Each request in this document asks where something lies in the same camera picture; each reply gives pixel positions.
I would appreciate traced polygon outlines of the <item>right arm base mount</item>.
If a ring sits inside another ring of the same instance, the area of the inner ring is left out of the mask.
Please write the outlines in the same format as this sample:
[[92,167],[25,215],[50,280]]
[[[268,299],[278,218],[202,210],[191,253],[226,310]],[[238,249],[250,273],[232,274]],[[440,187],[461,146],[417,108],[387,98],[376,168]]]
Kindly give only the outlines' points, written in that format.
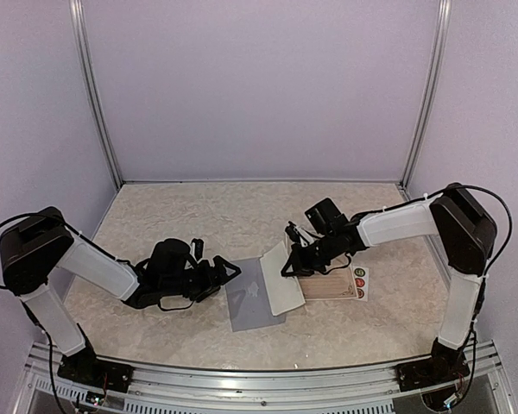
[[401,392],[408,392],[467,377],[471,371],[465,358],[454,365],[442,358],[427,358],[398,364],[396,378]]

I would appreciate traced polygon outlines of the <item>grey paper envelope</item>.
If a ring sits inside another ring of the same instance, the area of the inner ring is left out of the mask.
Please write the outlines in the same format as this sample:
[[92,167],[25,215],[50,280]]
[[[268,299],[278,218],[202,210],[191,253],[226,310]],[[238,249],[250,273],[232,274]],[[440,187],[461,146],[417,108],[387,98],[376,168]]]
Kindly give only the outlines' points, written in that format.
[[235,265],[241,273],[225,285],[231,330],[242,332],[285,323],[285,315],[272,314],[259,259],[236,260]]

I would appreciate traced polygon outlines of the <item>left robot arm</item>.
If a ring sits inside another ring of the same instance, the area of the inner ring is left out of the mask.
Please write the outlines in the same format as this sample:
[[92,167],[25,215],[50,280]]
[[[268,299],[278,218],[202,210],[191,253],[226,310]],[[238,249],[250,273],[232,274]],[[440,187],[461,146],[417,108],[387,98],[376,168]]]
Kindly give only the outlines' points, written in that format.
[[164,298],[181,297],[196,304],[240,275],[241,269],[220,255],[200,256],[198,239],[186,243],[167,238],[152,254],[132,264],[106,252],[48,207],[0,223],[2,288],[18,297],[35,323],[87,384],[104,374],[100,359],[49,282],[54,269],[76,275],[132,309],[161,306]]

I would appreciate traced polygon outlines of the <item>beige lined letter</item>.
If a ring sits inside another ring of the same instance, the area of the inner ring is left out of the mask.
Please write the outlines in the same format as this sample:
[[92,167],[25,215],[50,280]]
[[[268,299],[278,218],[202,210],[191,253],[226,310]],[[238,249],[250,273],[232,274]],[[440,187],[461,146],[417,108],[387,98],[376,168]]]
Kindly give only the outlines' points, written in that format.
[[295,277],[281,275],[287,259],[288,253],[283,241],[260,258],[268,303],[274,317],[296,310],[306,303],[299,281]]
[[336,258],[328,271],[328,274],[315,273],[298,278],[306,301],[358,298],[349,256],[341,255]]

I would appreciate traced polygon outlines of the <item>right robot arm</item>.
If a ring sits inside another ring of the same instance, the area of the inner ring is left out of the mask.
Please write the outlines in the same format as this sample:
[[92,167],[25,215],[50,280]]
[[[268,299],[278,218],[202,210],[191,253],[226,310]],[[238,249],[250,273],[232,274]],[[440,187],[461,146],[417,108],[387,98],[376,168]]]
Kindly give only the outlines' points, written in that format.
[[286,227],[293,244],[283,277],[329,273],[332,261],[351,258],[388,242],[436,235],[451,272],[443,323],[424,367],[425,376],[441,383],[458,368],[457,355],[467,343],[483,302],[483,288],[496,241],[497,226],[475,199],[474,185],[451,183],[423,198],[347,217],[329,198],[306,211],[317,235],[304,241],[293,224]]

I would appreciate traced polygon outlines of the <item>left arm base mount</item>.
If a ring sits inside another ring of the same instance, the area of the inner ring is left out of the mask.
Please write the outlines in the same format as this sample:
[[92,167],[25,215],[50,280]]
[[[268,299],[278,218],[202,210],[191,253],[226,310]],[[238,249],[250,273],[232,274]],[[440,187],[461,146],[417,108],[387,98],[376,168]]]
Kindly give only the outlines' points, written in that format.
[[63,356],[58,368],[58,376],[65,380],[103,391],[126,393],[132,381],[134,368],[131,365],[106,361],[96,356],[76,354]]

